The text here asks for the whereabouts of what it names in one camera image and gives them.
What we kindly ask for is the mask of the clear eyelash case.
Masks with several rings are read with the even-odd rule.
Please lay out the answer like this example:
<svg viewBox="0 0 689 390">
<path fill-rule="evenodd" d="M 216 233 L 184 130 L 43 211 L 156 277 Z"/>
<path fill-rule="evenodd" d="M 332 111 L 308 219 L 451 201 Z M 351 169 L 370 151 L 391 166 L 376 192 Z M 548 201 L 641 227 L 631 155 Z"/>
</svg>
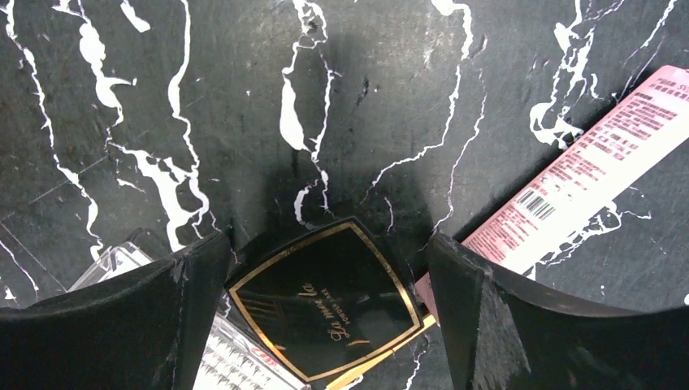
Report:
<svg viewBox="0 0 689 390">
<path fill-rule="evenodd" d="M 155 261 L 131 241 L 111 246 L 68 289 L 98 284 Z M 217 313 L 197 371 L 195 389 L 309 389 L 283 368 L 236 325 L 228 313 Z"/>
</svg>

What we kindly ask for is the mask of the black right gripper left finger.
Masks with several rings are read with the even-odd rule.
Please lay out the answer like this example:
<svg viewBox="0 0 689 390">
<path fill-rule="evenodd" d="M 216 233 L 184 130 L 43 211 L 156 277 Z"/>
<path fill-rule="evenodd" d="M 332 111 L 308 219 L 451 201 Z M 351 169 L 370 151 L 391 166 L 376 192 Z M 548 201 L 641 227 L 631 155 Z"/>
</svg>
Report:
<svg viewBox="0 0 689 390">
<path fill-rule="evenodd" d="M 112 279 L 2 309 L 2 388 L 192 388 L 231 254 L 220 232 Z"/>
</svg>

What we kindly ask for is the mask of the black gold powder compact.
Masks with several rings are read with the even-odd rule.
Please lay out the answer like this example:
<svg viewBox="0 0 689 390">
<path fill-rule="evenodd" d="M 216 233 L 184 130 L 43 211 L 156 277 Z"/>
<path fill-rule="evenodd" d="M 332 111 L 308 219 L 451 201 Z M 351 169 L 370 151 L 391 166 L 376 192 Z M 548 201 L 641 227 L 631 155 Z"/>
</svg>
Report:
<svg viewBox="0 0 689 390">
<path fill-rule="evenodd" d="M 423 329 L 412 284 L 356 218 L 253 250 L 227 283 L 249 334 L 301 381 L 330 381 Z"/>
</svg>

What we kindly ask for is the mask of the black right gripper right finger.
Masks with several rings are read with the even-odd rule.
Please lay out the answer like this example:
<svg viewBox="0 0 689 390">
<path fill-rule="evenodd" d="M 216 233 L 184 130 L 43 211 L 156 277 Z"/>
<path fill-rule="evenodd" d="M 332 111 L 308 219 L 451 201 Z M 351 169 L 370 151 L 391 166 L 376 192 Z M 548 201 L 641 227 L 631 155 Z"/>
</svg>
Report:
<svg viewBox="0 0 689 390">
<path fill-rule="evenodd" d="M 426 260 L 456 389 L 685 389 L 688 309 L 548 288 L 435 234 Z"/>
</svg>

